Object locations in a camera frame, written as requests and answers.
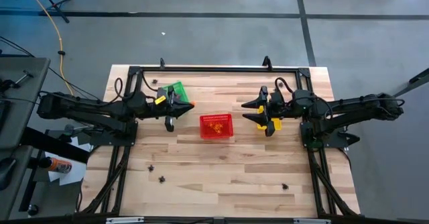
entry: white object on floor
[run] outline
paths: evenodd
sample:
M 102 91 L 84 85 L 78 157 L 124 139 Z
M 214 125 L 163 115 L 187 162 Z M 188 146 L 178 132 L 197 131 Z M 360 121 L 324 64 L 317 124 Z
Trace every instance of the white object on floor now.
M 90 145 L 89 144 L 82 144 L 79 145 L 78 144 L 78 138 L 77 137 L 73 137 L 72 138 L 72 143 L 71 145 L 76 146 L 78 148 L 81 148 L 85 151 L 90 150 Z M 67 174 L 63 174 L 63 173 L 58 173 L 58 172 L 51 172 L 49 171 L 49 180 L 52 182 L 54 180 L 60 179 L 60 186 L 65 185 L 65 184 L 70 184 L 70 183 L 74 183 L 74 182 L 79 182 L 83 179 L 83 177 L 85 176 L 85 172 L 86 172 L 86 164 L 74 161 L 74 160 L 69 160 L 63 157 L 60 157 L 56 154 L 51 154 L 46 152 L 45 153 L 46 157 L 51 157 L 51 158 L 57 158 L 59 160 L 66 160 L 69 161 L 70 163 L 72 163 L 72 170 L 67 173 Z

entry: wooden tabletop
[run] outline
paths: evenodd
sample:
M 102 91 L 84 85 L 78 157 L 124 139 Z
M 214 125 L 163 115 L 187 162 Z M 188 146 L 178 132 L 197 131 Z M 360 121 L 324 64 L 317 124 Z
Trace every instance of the wooden tabletop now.
M 112 66 L 105 101 L 116 96 L 113 83 L 117 77 L 125 82 L 128 68 Z M 310 72 L 314 92 L 327 101 L 333 100 L 327 68 L 313 67 Z M 121 215 L 316 217 L 308 156 L 300 141 L 301 120 L 284 119 L 282 130 L 265 137 L 255 123 L 241 116 L 252 112 L 241 104 L 254 100 L 262 85 L 272 92 L 274 79 L 279 76 L 296 89 L 294 75 L 288 73 L 146 72 L 148 82 L 158 80 L 152 87 L 182 81 L 196 106 L 174 122 L 172 133 L 166 131 L 164 118 L 139 120 Z M 282 89 L 285 99 L 291 99 Z M 144 85 L 142 90 L 155 96 Z M 217 113 L 232 114 L 234 137 L 201 139 L 199 117 Z M 82 208 L 104 185 L 111 151 L 112 147 L 101 147 L 90 158 L 82 184 Z M 359 212 L 347 159 L 336 149 L 327 149 L 326 158 L 332 185 L 350 208 Z M 148 171 L 149 165 L 155 167 L 153 172 Z M 162 184 L 160 176 L 166 179 Z M 289 189 L 283 190 L 282 183 Z M 321 192 L 328 210 L 325 189 Z

